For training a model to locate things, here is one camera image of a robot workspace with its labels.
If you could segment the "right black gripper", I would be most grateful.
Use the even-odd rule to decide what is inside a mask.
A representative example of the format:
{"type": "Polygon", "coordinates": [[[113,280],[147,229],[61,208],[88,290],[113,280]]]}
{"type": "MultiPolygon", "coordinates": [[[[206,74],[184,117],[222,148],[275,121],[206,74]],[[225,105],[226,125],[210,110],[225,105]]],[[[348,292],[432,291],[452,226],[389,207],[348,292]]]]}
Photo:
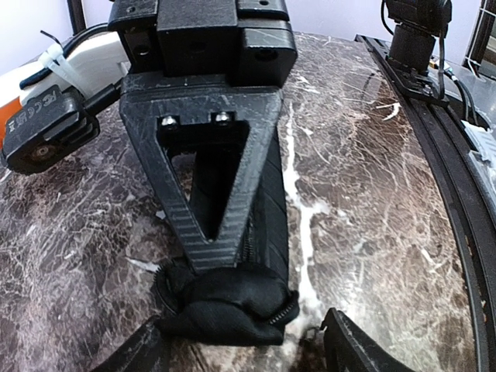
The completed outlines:
{"type": "Polygon", "coordinates": [[[283,1],[115,1],[108,20],[134,73],[282,87],[298,58],[283,1]]]}

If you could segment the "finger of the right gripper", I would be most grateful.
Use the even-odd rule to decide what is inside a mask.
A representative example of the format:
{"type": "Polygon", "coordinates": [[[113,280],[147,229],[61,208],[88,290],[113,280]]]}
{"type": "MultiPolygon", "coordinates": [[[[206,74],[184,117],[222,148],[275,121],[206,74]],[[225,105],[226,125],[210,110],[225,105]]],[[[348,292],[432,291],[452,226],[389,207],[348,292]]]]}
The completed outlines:
{"type": "Polygon", "coordinates": [[[254,260],[285,271],[282,92],[222,75],[131,74],[119,113],[195,273],[254,260]]]}

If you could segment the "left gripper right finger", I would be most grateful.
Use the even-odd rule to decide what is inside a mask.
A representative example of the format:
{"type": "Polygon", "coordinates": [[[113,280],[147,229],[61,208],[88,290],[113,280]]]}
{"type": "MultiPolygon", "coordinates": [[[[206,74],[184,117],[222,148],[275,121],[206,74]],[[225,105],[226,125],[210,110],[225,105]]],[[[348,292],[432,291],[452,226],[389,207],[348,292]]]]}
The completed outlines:
{"type": "Polygon", "coordinates": [[[414,372],[388,354],[336,308],[327,311],[320,329],[324,332],[327,371],[414,372]]]}

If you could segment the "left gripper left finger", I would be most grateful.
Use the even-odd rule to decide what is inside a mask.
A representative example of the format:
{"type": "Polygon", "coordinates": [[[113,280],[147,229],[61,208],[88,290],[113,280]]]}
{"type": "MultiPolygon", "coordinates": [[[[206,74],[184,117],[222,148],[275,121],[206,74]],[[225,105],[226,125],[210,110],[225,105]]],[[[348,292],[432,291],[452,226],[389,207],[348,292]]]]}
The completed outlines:
{"type": "Polygon", "coordinates": [[[169,339],[158,315],[147,319],[111,356],[91,372],[169,371],[169,339]]]}

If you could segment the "black necktie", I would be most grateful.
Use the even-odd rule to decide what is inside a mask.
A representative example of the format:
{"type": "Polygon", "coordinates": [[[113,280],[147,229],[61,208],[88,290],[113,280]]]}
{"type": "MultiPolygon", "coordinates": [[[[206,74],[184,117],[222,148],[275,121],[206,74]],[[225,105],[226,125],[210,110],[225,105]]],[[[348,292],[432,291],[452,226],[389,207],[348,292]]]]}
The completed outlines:
{"type": "Polygon", "coordinates": [[[164,309],[158,328],[211,345],[282,344],[285,326],[299,313],[298,292],[288,287],[288,260],[280,144],[274,134],[236,266],[193,274],[183,257],[160,266],[153,283],[164,309]]]}

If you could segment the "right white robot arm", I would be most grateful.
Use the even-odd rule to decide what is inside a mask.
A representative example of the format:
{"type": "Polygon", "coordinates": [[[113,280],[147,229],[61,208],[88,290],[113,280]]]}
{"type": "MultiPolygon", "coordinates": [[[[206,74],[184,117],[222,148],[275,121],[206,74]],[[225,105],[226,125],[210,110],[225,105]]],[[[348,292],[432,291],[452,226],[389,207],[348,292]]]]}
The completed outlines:
{"type": "Polygon", "coordinates": [[[283,1],[116,1],[21,81],[1,159],[52,167],[114,102],[196,273],[252,260],[288,274],[277,122],[297,59],[283,1]]]}

